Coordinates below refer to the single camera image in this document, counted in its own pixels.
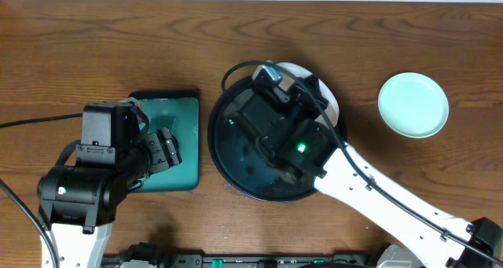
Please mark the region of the mint plate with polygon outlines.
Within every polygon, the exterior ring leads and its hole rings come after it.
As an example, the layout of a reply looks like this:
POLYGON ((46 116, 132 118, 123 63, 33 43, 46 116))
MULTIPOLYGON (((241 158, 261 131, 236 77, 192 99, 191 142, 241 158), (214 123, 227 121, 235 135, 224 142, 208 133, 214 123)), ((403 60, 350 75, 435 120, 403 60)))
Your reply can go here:
POLYGON ((420 73, 403 72, 381 87, 378 110, 394 132, 408 138, 428 138, 446 125, 450 106, 436 81, 420 73))

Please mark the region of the green yellow sponge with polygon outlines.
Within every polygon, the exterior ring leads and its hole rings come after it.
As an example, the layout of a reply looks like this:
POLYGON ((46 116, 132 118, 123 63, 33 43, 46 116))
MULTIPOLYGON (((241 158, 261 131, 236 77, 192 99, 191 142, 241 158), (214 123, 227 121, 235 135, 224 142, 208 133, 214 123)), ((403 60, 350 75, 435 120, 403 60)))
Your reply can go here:
POLYGON ((158 131, 164 127, 172 131, 178 122, 176 116, 171 116, 168 114, 154 114, 149 118, 149 133, 158 131))

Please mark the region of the white plate with stain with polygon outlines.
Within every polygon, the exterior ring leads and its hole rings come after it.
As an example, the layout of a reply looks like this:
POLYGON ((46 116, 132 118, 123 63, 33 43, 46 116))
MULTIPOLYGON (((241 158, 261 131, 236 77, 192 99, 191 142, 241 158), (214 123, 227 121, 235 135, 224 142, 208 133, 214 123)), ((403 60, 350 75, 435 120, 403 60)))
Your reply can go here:
MULTIPOLYGON (((300 77, 302 79, 306 79, 307 77, 312 75, 310 71, 297 64, 281 62, 278 63, 278 65, 282 68, 285 68, 286 70, 289 70, 296 77, 300 77)), ((287 90, 293 83, 294 80, 286 76, 286 79, 283 79, 281 81, 279 87, 287 90)), ((322 97, 328 101, 328 106, 325 108, 325 113, 328 116, 331 124, 335 127, 339 121, 340 107, 331 90, 320 79, 318 80, 318 84, 322 97)))

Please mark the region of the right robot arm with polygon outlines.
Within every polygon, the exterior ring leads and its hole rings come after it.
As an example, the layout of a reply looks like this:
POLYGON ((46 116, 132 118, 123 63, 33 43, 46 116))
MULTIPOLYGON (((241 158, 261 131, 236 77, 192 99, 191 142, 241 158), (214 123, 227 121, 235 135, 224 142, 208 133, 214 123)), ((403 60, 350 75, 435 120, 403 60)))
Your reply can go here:
POLYGON ((291 183, 352 207, 408 248, 425 267, 500 266, 502 229, 428 204, 363 159, 337 133, 338 105, 314 75, 253 75, 229 121, 259 157, 291 183))

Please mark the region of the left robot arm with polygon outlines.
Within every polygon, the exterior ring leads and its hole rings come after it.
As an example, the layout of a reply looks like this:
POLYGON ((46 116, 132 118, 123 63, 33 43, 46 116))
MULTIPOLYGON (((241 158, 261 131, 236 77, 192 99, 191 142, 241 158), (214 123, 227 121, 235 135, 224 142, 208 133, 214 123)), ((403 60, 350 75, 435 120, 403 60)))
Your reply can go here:
POLYGON ((38 184, 44 267, 99 267, 118 205, 150 176, 182 162, 167 127, 149 131, 134 101, 93 102, 82 137, 38 184))

